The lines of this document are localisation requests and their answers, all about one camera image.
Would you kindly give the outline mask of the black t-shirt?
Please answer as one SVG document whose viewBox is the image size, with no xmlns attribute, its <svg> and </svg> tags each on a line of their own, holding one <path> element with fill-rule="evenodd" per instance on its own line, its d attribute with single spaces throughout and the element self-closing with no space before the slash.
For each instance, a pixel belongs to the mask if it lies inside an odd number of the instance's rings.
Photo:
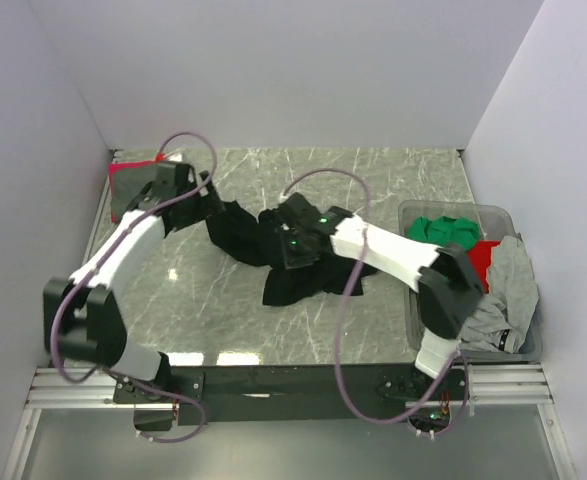
<svg viewBox="0 0 587 480">
<path fill-rule="evenodd" d="M 344 291 L 354 260 L 323 252 L 310 266 L 288 269 L 274 210 L 253 215 L 236 201 L 226 202 L 224 207 L 222 213 L 206 220 L 209 239 L 240 263 L 270 268 L 263 288 L 263 305 L 284 307 L 320 292 Z"/>
</svg>

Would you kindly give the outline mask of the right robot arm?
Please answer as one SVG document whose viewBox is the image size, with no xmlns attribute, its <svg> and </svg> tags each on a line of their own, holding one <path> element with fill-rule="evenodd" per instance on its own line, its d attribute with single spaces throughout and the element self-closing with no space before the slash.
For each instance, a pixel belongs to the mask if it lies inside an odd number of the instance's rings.
<svg viewBox="0 0 587 480">
<path fill-rule="evenodd" d="M 421 243 L 367 223 L 341 207 L 325 212 L 294 193 L 276 208 L 284 264 L 301 268 L 323 254 L 362 260 L 417 294 L 424 334 L 412 387 L 433 399 L 447 386 L 445 365 L 459 348 L 462 327 L 484 296 L 464 249 Z"/>
</svg>

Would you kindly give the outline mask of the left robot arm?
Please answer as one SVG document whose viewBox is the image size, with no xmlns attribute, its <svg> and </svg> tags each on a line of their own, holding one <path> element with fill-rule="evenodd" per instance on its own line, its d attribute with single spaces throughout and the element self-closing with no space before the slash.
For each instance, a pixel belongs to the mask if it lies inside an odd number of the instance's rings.
<svg viewBox="0 0 587 480">
<path fill-rule="evenodd" d="M 166 399 L 174 386 L 168 356 L 131 340 L 118 301 L 151 251 L 171 233 L 222 212 L 209 171 L 162 160 L 137 193 L 112 194 L 119 202 L 117 228 L 68 278 L 43 291 L 45 348 L 68 382 L 67 359 L 137 381 L 149 401 Z"/>
</svg>

